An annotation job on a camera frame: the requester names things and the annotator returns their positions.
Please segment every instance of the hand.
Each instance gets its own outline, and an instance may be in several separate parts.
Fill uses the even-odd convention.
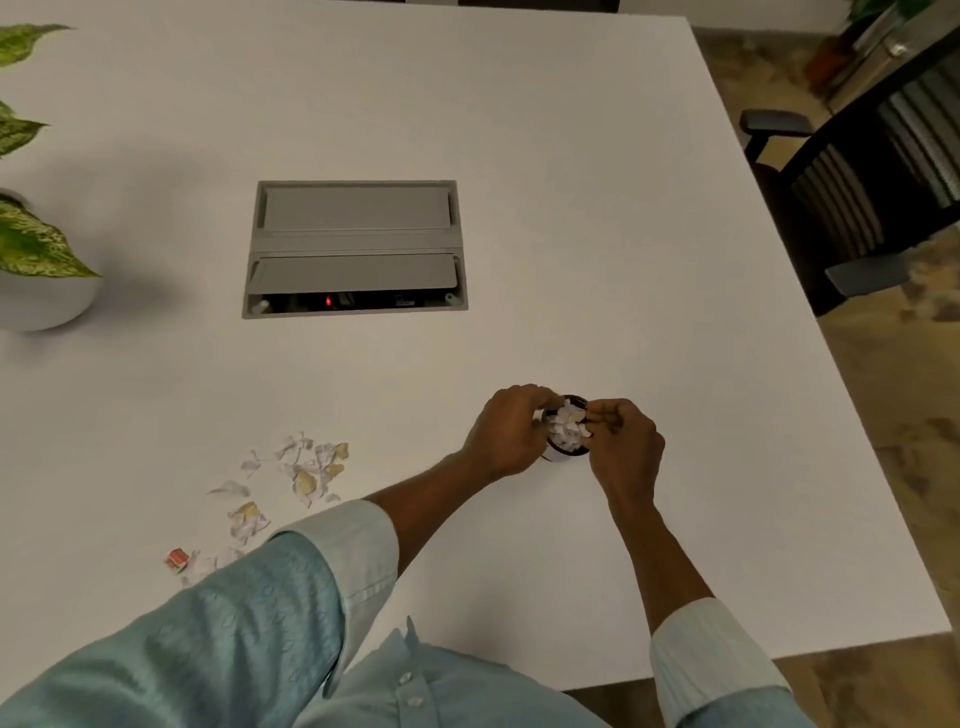
[[[594,400],[587,406],[584,438],[590,467],[620,523],[653,507],[654,483],[666,441],[654,421],[630,400]]]
[[[522,473],[546,449],[547,428],[534,420],[534,412],[563,405],[563,397],[536,384],[501,389],[483,408],[459,455],[490,482]]]

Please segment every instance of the left hand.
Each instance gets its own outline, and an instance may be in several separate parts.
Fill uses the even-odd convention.
[[[563,405],[563,397],[536,384],[501,389],[483,408],[459,455],[490,482],[522,473],[546,448],[546,425],[535,421],[534,413]]]

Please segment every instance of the sleeve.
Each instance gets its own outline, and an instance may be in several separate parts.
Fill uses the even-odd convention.
[[[0,725],[286,728],[324,680],[332,691],[397,559],[393,524],[367,501],[294,523],[51,667],[0,706]]]
[[[718,599],[687,604],[650,641],[667,728],[814,728],[786,680]]]
[[[340,594],[344,638],[324,685],[324,696],[330,697],[394,590],[400,561],[394,522],[380,506],[351,500],[286,531],[299,533],[326,557]]]

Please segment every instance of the black chair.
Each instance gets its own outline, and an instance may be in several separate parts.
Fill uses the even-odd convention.
[[[899,255],[960,220],[960,29],[813,132],[789,111],[748,109],[745,154],[817,316],[907,280]],[[809,136],[781,171],[771,136]]]

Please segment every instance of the person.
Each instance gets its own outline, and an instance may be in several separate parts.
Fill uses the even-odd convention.
[[[562,403],[533,384],[497,392],[460,451],[282,529],[69,655],[0,706],[0,726],[604,725],[508,667],[420,643],[409,619],[405,635],[396,630],[346,670],[434,532],[470,497],[540,457],[546,429],[534,414]],[[592,401],[587,419],[590,466],[633,560],[652,633],[667,728],[811,728],[660,517],[654,483],[664,440],[654,423],[628,400]]]

